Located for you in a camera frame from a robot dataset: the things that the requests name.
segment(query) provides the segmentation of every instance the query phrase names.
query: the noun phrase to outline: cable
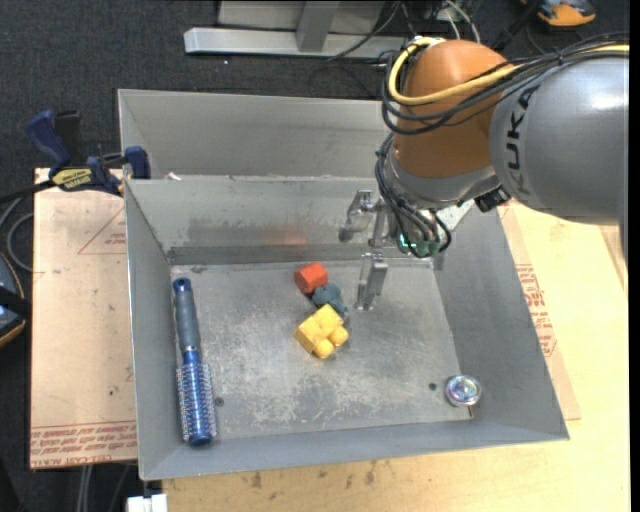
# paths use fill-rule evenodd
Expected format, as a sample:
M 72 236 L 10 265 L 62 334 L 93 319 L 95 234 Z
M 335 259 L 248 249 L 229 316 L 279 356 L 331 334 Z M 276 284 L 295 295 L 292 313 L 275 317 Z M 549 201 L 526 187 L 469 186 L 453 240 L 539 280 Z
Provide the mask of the cable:
M 431 212 L 435 218 L 435 222 L 427 219 L 422 212 L 413 208 L 405 199 L 398 196 L 396 192 L 388 185 L 384 178 L 384 165 L 387 159 L 387 155 L 389 149 L 391 147 L 391 143 L 393 141 L 393 134 L 389 134 L 382 145 L 380 146 L 380 150 L 377 152 L 378 160 L 376 161 L 375 166 L 375 176 L 376 181 L 378 182 L 378 187 L 380 189 L 380 195 L 384 198 L 391 211 L 394 213 L 396 217 L 396 221 L 398 223 L 398 228 L 401 232 L 402 239 L 407 244 L 407 249 L 411 254 L 413 254 L 416 258 L 424 259 L 433 254 L 428 251 L 424 254 L 419 253 L 416 250 L 417 244 L 415 244 L 405 229 L 403 218 L 411 222 L 422 234 L 424 242 L 427 244 L 435 244 L 438 247 L 438 252 L 442 252 L 449 246 L 451 241 L 451 233 L 444 226 L 444 233 L 446 236 L 446 242 L 441 244 L 440 234 L 438 233 L 438 225 L 441 225 L 442 221 L 438 218 L 435 212 Z M 402 250 L 401 240 L 398 238 L 398 248 Z
M 82 512 L 82 493 L 84 492 L 84 483 L 87 479 L 87 467 L 83 466 L 82 475 L 80 476 L 80 486 L 78 487 L 78 499 L 76 501 L 76 512 Z
M 399 52 L 397 58 L 393 62 L 393 65 L 391 67 L 391 72 L 389 74 L 389 80 L 387 81 L 387 84 L 386 84 L 389 96 L 391 96 L 393 100 L 397 101 L 402 105 L 425 105 L 428 103 L 434 103 L 454 95 L 463 94 L 472 89 L 489 87 L 501 80 L 512 79 L 515 76 L 517 76 L 518 70 L 521 67 L 526 65 L 526 64 L 504 65 L 499 69 L 496 69 L 493 73 L 480 75 L 462 84 L 459 84 L 459 85 L 456 85 L 432 94 L 428 94 L 426 96 L 410 97 L 410 96 L 405 96 L 401 94 L 398 91 L 396 84 L 398 80 L 399 71 L 402 69 L 404 63 L 418 49 L 425 48 L 425 47 L 429 48 L 430 46 L 437 44 L 439 42 L 442 42 L 442 41 L 441 40 L 435 41 L 433 38 L 421 38 L 419 40 L 413 41 L 409 46 L 407 46 L 407 48 Z M 551 54 L 547 54 L 545 56 L 538 58 L 537 60 L 534 59 L 533 61 L 530 61 L 531 62 L 530 66 L 535 66 L 539 63 L 542 63 L 546 59 L 547 61 L 550 61 L 553 63 L 553 66 L 551 67 L 555 67 L 562 63 L 561 61 L 563 58 L 566 59 L 576 54 L 582 55 L 590 52 L 604 52 L 604 51 L 628 53 L 628 50 L 629 50 L 628 44 L 621 44 L 621 45 L 602 44 L 596 47 L 589 47 L 589 45 L 585 45 L 584 48 L 581 48 L 580 45 L 582 45 L 583 43 L 584 42 L 581 42 L 581 43 L 578 43 L 578 46 L 570 47 L 570 50 L 567 52 L 566 55 L 563 55 L 562 53 L 553 54 L 552 55 L 553 58 L 549 59 L 548 57 Z
M 393 18 L 395 17 L 396 13 L 398 12 L 398 9 L 400 8 L 400 5 L 402 4 L 402 2 L 394 2 L 393 5 L 393 9 L 391 11 L 391 14 L 389 15 L 389 17 L 387 18 L 387 20 L 380 25 L 380 27 L 378 27 L 377 29 L 371 31 L 367 36 L 365 36 L 364 39 L 362 39 L 358 44 L 355 44 L 354 46 L 352 46 L 351 48 L 346 49 L 343 52 L 338 53 L 337 55 L 334 55 L 333 57 L 329 57 L 327 59 L 328 62 L 337 60 L 337 59 L 341 59 L 343 57 L 346 57 L 347 55 L 355 52 L 358 48 L 360 48 L 361 46 L 363 46 L 365 43 L 367 43 L 369 40 L 371 40 L 373 37 L 375 37 L 376 35 L 378 35 L 380 32 L 382 32 L 388 25 L 389 23 L 391 23 L 391 20 L 393 20 Z
M 471 33 L 473 34 L 473 39 L 475 40 L 476 43 L 480 42 L 480 33 L 478 32 L 478 29 L 476 28 L 475 24 L 473 23 L 473 21 L 471 21 L 471 18 L 469 17 L 469 15 L 464 12 L 460 6 L 458 4 L 456 4 L 455 2 L 452 2 L 451 0 L 446 0 L 447 5 L 453 9 L 455 9 L 455 11 L 462 16 L 462 19 L 464 19 L 464 21 L 467 22 L 467 24 L 469 25 L 469 27 L 471 28 Z
M 124 485 L 124 480 L 127 477 L 127 474 L 129 473 L 129 469 L 131 469 L 130 465 L 126 465 L 124 468 L 124 471 L 122 472 L 122 475 L 120 475 L 120 479 L 118 480 L 118 483 L 116 485 L 115 490 L 113 491 L 113 497 L 111 498 L 111 503 L 109 503 L 109 508 L 107 509 L 107 512 L 113 512 L 115 510 L 115 506 L 116 503 L 118 502 L 118 498 L 120 498 L 120 491 L 122 490 L 122 486 Z
M 362 90 L 367 93 L 368 98 L 376 97 L 376 94 L 375 93 L 371 94 L 371 91 L 367 87 L 367 84 L 365 84 L 353 71 L 351 71 L 350 69 L 344 66 L 341 66 L 340 64 L 330 64 L 330 65 L 319 67 L 313 73 L 311 73 L 311 75 L 309 75 L 309 78 L 307 79 L 307 90 L 309 91 L 309 94 L 314 98 L 316 97 L 316 91 L 313 87 L 313 80 L 315 79 L 316 76 L 318 76 L 318 74 L 320 74 L 320 72 L 328 71 L 331 69 L 342 71 L 347 76 L 350 76 L 362 88 Z
M 453 33 L 456 35 L 456 39 L 460 39 L 460 32 L 458 31 L 458 27 L 456 27 L 456 24 L 454 23 L 453 18 L 451 17 L 451 14 L 449 13 L 449 11 L 444 11 L 444 14 L 447 16 L 449 25 L 453 29 Z
M 393 96 L 393 86 L 396 86 L 399 73 L 402 73 L 407 67 L 412 65 L 412 55 L 415 54 L 417 49 L 426 47 L 428 48 L 432 44 L 437 44 L 439 40 L 432 38 L 422 38 L 421 40 L 408 43 L 405 48 L 395 57 L 395 62 L 387 65 L 387 72 L 385 75 L 385 81 L 381 91 L 382 104 L 383 104 L 383 119 L 386 125 L 394 132 L 415 135 L 425 133 L 441 126 L 449 126 L 457 124 L 460 121 L 451 123 L 450 120 L 456 114 L 463 112 L 471 107 L 478 106 L 482 102 L 487 100 L 493 100 L 491 103 L 495 104 L 498 101 L 502 101 L 506 96 L 495 98 L 499 93 L 503 93 L 508 89 L 517 89 L 522 84 L 538 78 L 545 72 L 557 68 L 558 66 L 568 66 L 576 64 L 580 61 L 601 58 L 601 57 L 626 57 L 628 55 L 628 35 L 627 34 L 606 34 L 596 38 L 590 38 L 579 43 L 575 43 L 561 51 L 556 53 L 548 53 L 535 58 L 517 59 L 511 62 L 505 62 L 494 67 L 491 70 L 473 78 L 472 80 L 460 84 L 459 86 L 449 88 L 443 91 L 439 91 L 435 95 L 428 95 L 426 97 L 409 98 L 410 102 L 405 102 L 403 95 Z M 460 93 L 468 89 L 470 86 L 478 87 L 478 84 L 482 83 L 484 87 L 474 94 L 471 94 L 457 105 L 429 114 L 416 115 L 411 111 L 411 106 L 417 106 L 417 104 L 433 103 L 433 98 L 442 99 L 449 97 L 452 93 Z M 395 100 L 404 106 L 404 109 L 398 109 L 391 103 L 391 100 Z M 477 115 L 483 110 L 487 109 L 485 104 L 483 108 L 477 112 L 474 112 L 468 116 L 468 118 Z M 419 128 L 400 128 L 389 117 L 389 114 L 395 115 L 399 119 L 419 122 L 422 126 Z
M 406 2 L 401 2 L 402 14 L 404 15 L 404 19 L 407 21 L 407 28 L 413 34 L 414 37 L 418 37 L 418 32 L 416 32 L 413 23 L 411 23 L 411 17 L 409 16 L 409 11 L 407 10 Z
M 23 197 L 19 197 L 9 205 L 9 208 L 5 210 L 5 212 L 2 214 L 2 217 L 0 217 L 0 229 L 2 229 L 2 225 L 5 223 L 9 215 L 11 215 L 11 212 L 16 208 L 16 206 L 20 204 L 23 199 Z
M 9 234 L 7 235 L 7 251 L 9 252 L 9 257 L 13 260 L 13 262 L 18 265 L 21 269 L 26 270 L 27 272 L 33 272 L 33 268 L 31 268 L 26 263 L 23 263 L 20 258 L 18 258 L 13 250 L 13 235 L 16 230 L 26 221 L 33 218 L 33 213 L 28 213 L 23 217 L 20 217 L 14 224 L 11 226 L 9 230 Z
M 529 41 L 529 44 L 533 46 L 540 55 L 544 55 L 545 53 L 547 53 L 538 43 L 534 41 L 533 36 L 531 35 L 531 25 L 527 25 L 527 27 L 524 29 L 524 32 L 527 36 L 527 41 Z

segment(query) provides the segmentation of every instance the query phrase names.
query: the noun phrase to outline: black cable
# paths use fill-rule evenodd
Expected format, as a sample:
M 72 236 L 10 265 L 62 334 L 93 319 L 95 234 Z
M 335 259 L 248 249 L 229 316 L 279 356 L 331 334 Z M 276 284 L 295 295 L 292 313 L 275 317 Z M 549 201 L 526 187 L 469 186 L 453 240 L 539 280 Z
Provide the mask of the black cable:
M 8 203 L 9 201 L 14 201 L 15 199 L 19 199 L 30 194 L 35 194 L 36 192 L 41 192 L 43 190 L 47 190 L 56 186 L 57 185 L 50 180 L 43 181 L 42 183 L 38 183 L 37 185 L 31 185 L 30 187 L 27 187 L 25 189 L 17 190 L 16 192 L 12 192 L 11 194 L 0 197 L 0 204 Z
M 127 474 L 129 473 L 129 469 L 131 469 L 132 467 L 133 466 L 128 464 L 125 466 L 124 471 L 122 472 L 122 475 L 120 475 L 120 478 L 118 479 L 116 488 L 113 491 L 113 497 L 111 498 L 111 503 L 109 503 L 109 508 L 107 509 L 107 512 L 113 512 L 115 510 L 115 506 L 116 506 L 116 503 L 118 502 L 118 498 L 120 498 L 120 491 L 122 490 L 124 481 L 127 477 Z
M 87 474 L 88 474 L 88 466 L 84 466 L 82 468 L 82 474 L 80 475 L 80 485 L 78 486 L 78 499 L 76 501 L 76 512 L 83 512 L 82 511 L 82 504 L 83 504 L 83 493 L 84 493 L 84 486 L 85 486 L 85 482 L 87 480 Z
M 460 124 L 466 123 L 467 121 L 469 121 L 470 119 L 473 119 L 474 117 L 482 114 L 483 112 L 486 112 L 487 110 L 490 110 L 492 108 L 495 108 L 495 106 L 500 103 L 501 101 L 506 100 L 509 96 L 517 93 L 518 91 L 521 91 L 522 89 L 524 89 L 525 87 L 527 87 L 527 85 L 529 85 L 531 82 L 533 82 L 534 80 L 536 80 L 537 77 L 532 77 L 530 78 L 528 81 L 523 82 L 522 84 L 514 87 L 513 89 L 509 90 L 508 92 L 506 92 L 504 95 L 500 96 L 500 98 L 498 98 L 497 100 L 489 103 L 488 105 L 486 105 L 485 107 L 481 108 L 480 110 L 476 110 L 473 114 L 468 115 L 467 117 L 463 117 L 462 119 L 459 119 L 455 122 L 447 122 L 444 124 L 444 126 L 458 126 Z
M 15 292 L 5 288 L 0 284 L 0 305 L 9 311 L 13 311 L 22 318 L 30 318 L 32 305 Z
M 409 32 L 411 32 L 411 34 L 413 34 L 414 37 L 417 37 L 419 34 L 418 32 L 416 32 L 415 27 L 413 26 L 413 23 L 411 23 L 411 17 L 409 16 L 409 11 L 407 10 L 407 2 L 400 2 L 400 8 L 402 9 L 402 14 L 404 15 L 404 19 L 407 22 L 407 28 L 409 29 Z
M 13 224 L 13 226 L 11 226 L 11 229 L 9 230 L 9 234 L 7 235 L 7 251 L 9 252 L 9 257 L 13 260 L 13 262 L 16 265 L 18 265 L 21 269 L 26 270 L 27 272 L 33 272 L 33 268 L 31 268 L 26 263 L 23 263 L 22 260 L 16 256 L 16 253 L 13 250 L 13 235 L 24 222 L 32 218 L 33 218 L 33 213 L 28 213 L 23 217 L 20 217 Z
M 329 70 L 338 70 L 338 71 L 342 71 L 343 73 L 345 73 L 347 76 L 351 77 L 361 88 L 363 91 L 365 91 L 367 93 L 367 98 L 375 98 L 376 94 L 371 94 L 371 91 L 369 90 L 369 87 L 367 86 L 367 84 L 365 84 L 353 71 L 351 71 L 350 69 L 341 66 L 340 64 L 330 64 L 330 65 L 324 65 L 322 67 L 319 67 L 318 69 L 316 69 L 313 73 L 311 73 L 311 75 L 309 75 L 309 78 L 307 79 L 307 90 L 309 92 L 309 95 L 313 96 L 314 98 L 316 97 L 316 91 L 313 87 L 313 81 L 314 79 L 323 71 L 329 71 Z
M 89 470 L 87 471 L 87 479 L 84 483 L 84 495 L 82 496 L 82 512 L 89 512 L 89 489 L 92 473 L 93 466 L 89 466 Z
M 545 53 L 547 53 L 538 43 L 534 41 L 533 36 L 531 35 L 531 24 L 527 25 L 527 27 L 524 29 L 524 32 L 527 36 L 527 41 L 529 41 L 529 44 L 533 46 L 540 55 L 544 55 Z
M 617 56 L 620 57 L 623 54 L 615 51 L 607 51 L 602 50 L 598 52 L 585 53 L 588 50 L 602 47 L 603 45 L 611 45 L 611 44 L 626 44 L 628 41 L 624 38 L 618 38 L 618 35 L 607 35 L 606 39 L 603 36 L 598 38 L 591 38 L 590 40 L 585 40 L 584 42 L 576 43 L 571 45 L 568 48 L 556 53 L 556 54 L 545 54 L 541 57 L 533 58 L 533 59 L 521 59 L 520 62 L 523 62 L 520 68 L 514 70 L 514 72 L 509 75 L 507 79 L 502 79 L 496 81 L 494 84 L 491 84 L 484 88 L 483 90 L 475 93 L 458 105 L 446 109 L 440 112 L 435 112 L 432 114 L 424 114 L 424 115 L 415 115 L 411 113 L 411 111 L 405 106 L 406 111 L 401 111 L 396 109 L 392 104 L 388 95 L 387 84 L 389 81 L 390 68 L 391 66 L 387 66 L 387 72 L 385 74 L 385 81 L 383 83 L 381 95 L 382 95 L 382 103 L 383 103 L 383 119 L 387 126 L 396 133 L 413 135 L 419 133 L 425 133 L 436 128 L 439 128 L 447 123 L 451 117 L 462 112 L 465 109 L 468 109 L 482 101 L 485 101 L 488 98 L 491 98 L 495 94 L 499 92 L 503 92 L 506 89 L 511 87 L 516 87 L 518 84 L 531 79 L 532 77 L 538 77 L 545 73 L 546 71 L 558 67 L 559 65 L 568 65 L 572 63 L 576 63 L 586 59 L 594 59 L 594 58 L 603 58 L 609 56 Z M 409 121 L 416 121 L 424 124 L 425 126 L 416 129 L 403 129 L 398 127 L 396 124 L 391 122 L 389 118 L 389 112 L 394 114 L 396 117 L 400 119 L 405 119 Z
M 513 40 L 516 34 L 537 14 L 543 0 L 530 0 L 522 14 L 508 27 L 502 29 L 490 48 L 500 52 Z
M 368 35 L 366 35 L 360 42 L 358 42 L 357 44 L 353 45 L 351 48 L 348 48 L 346 50 L 344 50 L 343 52 L 338 53 L 337 55 L 334 55 L 333 57 L 329 57 L 327 59 L 328 62 L 337 60 L 337 59 L 341 59 L 343 57 L 346 57 L 347 55 L 355 52 L 358 48 L 360 48 L 361 46 L 363 46 L 365 43 L 367 43 L 368 41 L 370 41 L 372 38 L 374 38 L 376 35 L 378 35 L 381 31 L 383 31 L 388 25 L 389 23 L 391 23 L 391 21 L 393 20 L 393 18 L 395 18 L 396 13 L 398 12 L 398 9 L 400 8 L 400 5 L 402 4 L 402 2 L 394 2 L 394 6 L 393 9 L 391 11 L 391 14 L 389 15 L 389 17 L 386 19 L 386 21 L 380 25 L 380 27 L 372 30 Z
M 438 233 L 438 224 L 442 222 L 437 215 L 434 214 L 436 218 L 436 223 L 432 223 L 428 220 L 420 211 L 413 208 L 410 204 L 407 203 L 406 200 L 399 197 L 393 189 L 386 183 L 384 178 L 384 165 L 386 162 L 386 158 L 388 155 L 388 151 L 391 147 L 391 143 L 393 140 L 393 134 L 389 134 L 385 140 L 383 141 L 380 150 L 377 152 L 378 160 L 376 161 L 375 166 L 375 176 L 376 181 L 378 182 L 378 187 L 380 189 L 380 195 L 385 199 L 388 206 L 391 208 L 392 212 L 396 217 L 396 221 L 398 223 L 398 228 L 401 232 L 402 238 L 407 244 L 407 249 L 411 254 L 413 254 L 416 258 L 424 259 L 430 256 L 433 256 L 431 253 L 420 254 L 414 248 L 414 242 L 411 240 L 411 237 L 406 232 L 404 227 L 402 217 L 409 220 L 413 225 L 415 225 L 418 230 L 421 232 L 422 237 L 425 242 L 433 242 L 435 244 L 440 244 L 440 235 Z M 445 235 L 447 236 L 447 242 L 442 245 L 442 247 L 448 247 L 451 234 L 445 227 Z

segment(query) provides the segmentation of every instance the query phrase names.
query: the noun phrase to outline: cardboard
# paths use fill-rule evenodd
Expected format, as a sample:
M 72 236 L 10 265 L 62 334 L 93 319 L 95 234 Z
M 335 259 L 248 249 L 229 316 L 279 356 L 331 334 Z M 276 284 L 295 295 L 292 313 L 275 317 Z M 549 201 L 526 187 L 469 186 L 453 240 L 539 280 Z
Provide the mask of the cardboard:
M 35 196 L 32 469 L 135 460 L 124 203 Z
M 507 240 L 509 240 L 509 248 L 531 312 L 531 320 L 538 333 L 553 387 L 562 408 L 562 414 L 565 420 L 577 420 L 580 419 L 580 407 L 553 330 L 553 318 L 549 314 L 545 302 L 544 290 L 540 287 L 536 269 L 529 257 L 525 238 L 518 222 L 518 212 L 524 208 L 525 206 L 516 201 L 510 201 L 500 208 L 500 219 L 507 234 Z

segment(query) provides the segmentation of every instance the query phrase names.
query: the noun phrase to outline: orange block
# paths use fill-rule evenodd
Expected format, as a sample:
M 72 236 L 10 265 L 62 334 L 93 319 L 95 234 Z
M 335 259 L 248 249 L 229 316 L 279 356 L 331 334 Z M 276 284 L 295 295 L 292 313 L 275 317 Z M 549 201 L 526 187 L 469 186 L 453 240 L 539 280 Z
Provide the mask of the orange block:
M 329 274 L 322 263 L 314 262 L 296 270 L 293 273 L 293 279 L 302 293 L 309 294 L 318 286 L 327 284 Z

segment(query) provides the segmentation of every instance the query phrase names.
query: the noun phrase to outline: yellow block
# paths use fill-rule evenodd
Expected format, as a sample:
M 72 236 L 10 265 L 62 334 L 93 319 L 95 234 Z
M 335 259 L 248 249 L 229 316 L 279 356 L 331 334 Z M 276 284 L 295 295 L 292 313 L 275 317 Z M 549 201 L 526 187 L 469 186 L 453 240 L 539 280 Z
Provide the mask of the yellow block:
M 342 327 L 344 320 L 329 305 L 325 304 L 313 315 L 302 322 L 293 336 L 310 354 L 324 359 L 333 353 L 349 338 L 349 333 Z

